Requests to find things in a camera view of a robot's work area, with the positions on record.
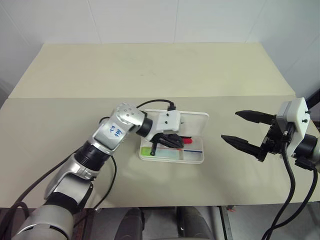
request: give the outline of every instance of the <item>white plastic tray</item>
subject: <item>white plastic tray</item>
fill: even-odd
[[[154,119],[165,110],[146,109],[148,118]],[[201,164],[204,159],[202,132],[208,122],[209,115],[205,112],[180,111],[180,136],[191,137],[192,143],[185,144],[184,148],[169,148],[158,144],[155,156],[150,155],[152,143],[141,138],[139,157],[144,161],[158,161],[184,164]]]

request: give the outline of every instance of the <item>floor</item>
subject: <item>floor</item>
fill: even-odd
[[[228,212],[234,240],[259,240],[270,226],[281,205],[236,206]],[[290,204],[283,219],[299,206]],[[129,208],[105,208],[93,218],[90,239],[113,240],[120,221]],[[197,207],[208,223],[215,240],[224,240],[220,212],[217,207]],[[145,229],[143,240],[178,237],[175,209],[144,208]],[[320,240],[320,204],[309,203],[305,210],[290,224],[277,229],[272,240]]]

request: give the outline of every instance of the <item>cable connector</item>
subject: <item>cable connector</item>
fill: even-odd
[[[316,164],[304,156],[297,158],[294,164],[309,171],[313,171],[316,168]]]
[[[170,105],[168,106],[168,111],[172,111],[172,110],[176,110],[176,106],[173,102],[170,103]]]
[[[292,122],[289,122],[285,127],[285,131],[283,132],[281,142],[288,143],[289,145],[291,143],[295,130],[296,130],[295,124],[293,124]]]

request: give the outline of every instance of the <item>wall tile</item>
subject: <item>wall tile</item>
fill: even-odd
[[[245,42],[266,0],[180,0],[175,42]]]
[[[32,44],[99,43],[87,0],[2,0]]]
[[[297,97],[310,97],[320,89],[320,38],[307,49],[288,70],[284,78],[296,92]]]
[[[0,88],[9,94],[38,53],[19,33],[0,4]]]
[[[90,0],[103,43],[172,43],[177,0]]]
[[[248,42],[261,42],[285,74],[319,35],[319,0],[268,0]]]

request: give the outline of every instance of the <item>robotic arm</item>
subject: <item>robotic arm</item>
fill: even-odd
[[[306,134],[310,122],[310,111],[304,98],[284,102],[277,115],[259,111],[237,111],[243,119],[270,125],[260,147],[236,136],[221,135],[234,148],[255,156],[263,162],[267,153],[281,154],[283,142],[288,142],[287,155],[294,157],[295,165],[320,173],[320,138]]]
[[[60,168],[45,190],[46,202],[25,220],[13,239],[70,240],[73,214],[85,207],[93,190],[92,181],[126,136],[136,133],[148,139],[154,155],[158,143],[183,148],[183,140],[176,134],[179,125],[180,112],[175,109],[152,120],[135,106],[121,103]]]

